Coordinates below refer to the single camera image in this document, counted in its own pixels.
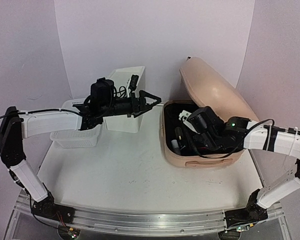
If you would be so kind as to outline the white tall plastic bin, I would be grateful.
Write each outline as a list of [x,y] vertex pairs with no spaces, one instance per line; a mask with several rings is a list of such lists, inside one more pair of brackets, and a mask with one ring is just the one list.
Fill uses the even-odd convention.
[[113,70],[108,79],[114,82],[117,92],[114,94],[114,106],[111,108],[118,115],[103,118],[108,131],[137,133],[143,117],[134,116],[132,104],[138,104],[139,92],[146,87],[146,67],[132,66]]

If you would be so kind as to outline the beige hard-shell suitcase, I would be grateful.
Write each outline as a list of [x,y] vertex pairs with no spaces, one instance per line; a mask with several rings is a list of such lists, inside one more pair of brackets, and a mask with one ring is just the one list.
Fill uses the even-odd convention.
[[180,67],[190,100],[171,100],[162,110],[164,156],[181,168],[221,168],[244,152],[244,130],[259,119],[240,93],[199,57]]

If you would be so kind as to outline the white perforated plastic basket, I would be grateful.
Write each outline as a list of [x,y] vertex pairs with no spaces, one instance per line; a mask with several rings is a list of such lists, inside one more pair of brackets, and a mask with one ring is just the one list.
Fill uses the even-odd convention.
[[89,130],[62,130],[50,133],[50,139],[58,143],[62,148],[87,148],[97,145],[98,136],[102,125],[97,125]]

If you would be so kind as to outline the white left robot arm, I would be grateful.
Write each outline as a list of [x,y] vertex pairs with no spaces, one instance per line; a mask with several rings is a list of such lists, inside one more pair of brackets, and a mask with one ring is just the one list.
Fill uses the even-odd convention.
[[0,116],[0,159],[13,181],[29,195],[31,214],[69,224],[75,209],[55,203],[52,193],[27,162],[23,140],[57,131],[91,130],[102,124],[105,117],[139,117],[161,103],[160,97],[144,90],[135,94],[136,88],[137,75],[133,75],[123,96],[118,96],[114,82],[102,77],[90,86],[83,103],[73,105],[76,110],[20,111],[10,106]]

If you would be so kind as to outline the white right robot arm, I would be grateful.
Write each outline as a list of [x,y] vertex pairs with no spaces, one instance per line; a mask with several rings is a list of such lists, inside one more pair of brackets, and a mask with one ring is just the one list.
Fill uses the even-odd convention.
[[252,192],[243,208],[224,213],[226,229],[240,231],[244,227],[265,221],[268,208],[300,189],[300,129],[279,127],[273,119],[255,121],[232,116],[221,120],[211,107],[198,108],[194,112],[182,111],[179,120],[185,127],[189,145],[201,158],[208,159],[196,146],[189,132],[198,138],[206,150],[221,152],[227,158],[239,150],[255,150],[294,158],[296,166],[263,188]]

